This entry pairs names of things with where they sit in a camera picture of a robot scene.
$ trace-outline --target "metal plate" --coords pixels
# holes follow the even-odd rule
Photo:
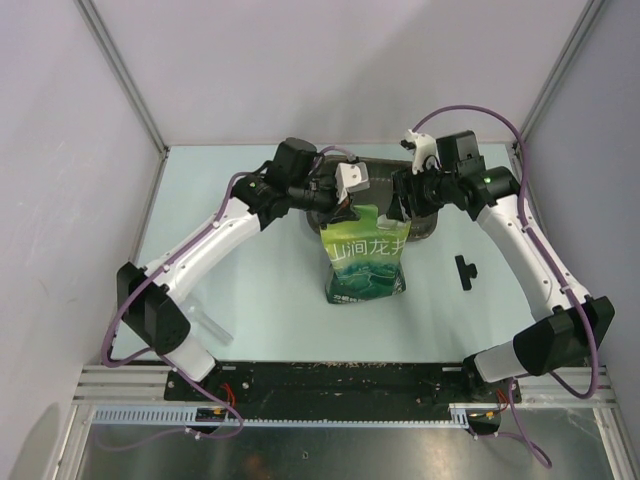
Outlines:
[[[518,442],[473,441],[454,429],[247,428],[230,440],[181,433],[135,450],[87,444],[81,479],[503,479],[613,478],[590,410],[522,411],[530,435],[554,462],[548,472]],[[103,443],[142,440],[161,427],[94,426]],[[506,415],[505,431],[515,431]]]
[[[225,362],[201,385],[226,398],[229,385],[236,408],[248,420],[293,422],[429,422],[449,420],[454,402],[491,403],[498,382],[471,394],[460,364],[432,363],[286,363]],[[513,392],[520,402],[518,388]],[[175,372],[169,372],[164,399],[202,401],[200,393]]]

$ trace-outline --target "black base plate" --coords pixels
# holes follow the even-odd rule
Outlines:
[[[496,403],[496,389],[472,394],[461,364],[224,362],[200,385],[225,400],[227,383],[245,419],[293,421],[424,421],[451,418],[450,403]],[[168,401],[206,401],[170,372]],[[514,400],[520,402],[519,390]]]

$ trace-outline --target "small black object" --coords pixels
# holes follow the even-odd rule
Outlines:
[[[493,415],[481,414],[478,416],[471,416],[474,413],[484,413],[480,411],[467,411],[467,420],[469,421],[469,426],[472,431],[478,436],[484,435],[493,435],[500,428],[500,413],[495,413]]]
[[[405,150],[415,150],[416,149],[416,144],[413,142],[409,142],[407,140],[401,140],[400,141],[400,146],[402,148],[404,148]]]
[[[454,172],[457,177],[468,177],[486,170],[476,135],[471,130],[438,138],[436,146],[445,172]]]
[[[258,215],[261,230],[277,218],[284,217],[291,207],[291,199],[267,183],[261,175],[242,177],[233,186],[232,192],[235,198],[249,206],[251,213]]]
[[[478,276],[478,269],[475,263],[466,264],[462,255],[456,256],[456,266],[458,267],[458,274],[460,275],[460,282],[462,283],[462,289],[465,292],[471,290],[471,279]]]

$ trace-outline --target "black clamp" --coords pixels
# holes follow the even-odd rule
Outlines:
[[[471,279],[477,278],[478,269],[475,263],[466,264],[462,255],[456,256],[456,266],[458,267],[458,274],[460,275],[460,282],[462,283],[462,289],[465,292],[471,290]]]

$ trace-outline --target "clear plastic piece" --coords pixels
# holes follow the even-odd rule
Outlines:
[[[222,325],[207,315],[202,303],[193,294],[187,295],[184,302],[180,304],[180,310],[184,312],[192,326],[196,327],[196,336],[198,336],[198,331],[203,329],[206,333],[213,335],[223,345],[229,345],[233,342],[233,335],[231,335],[231,332],[226,330]]]

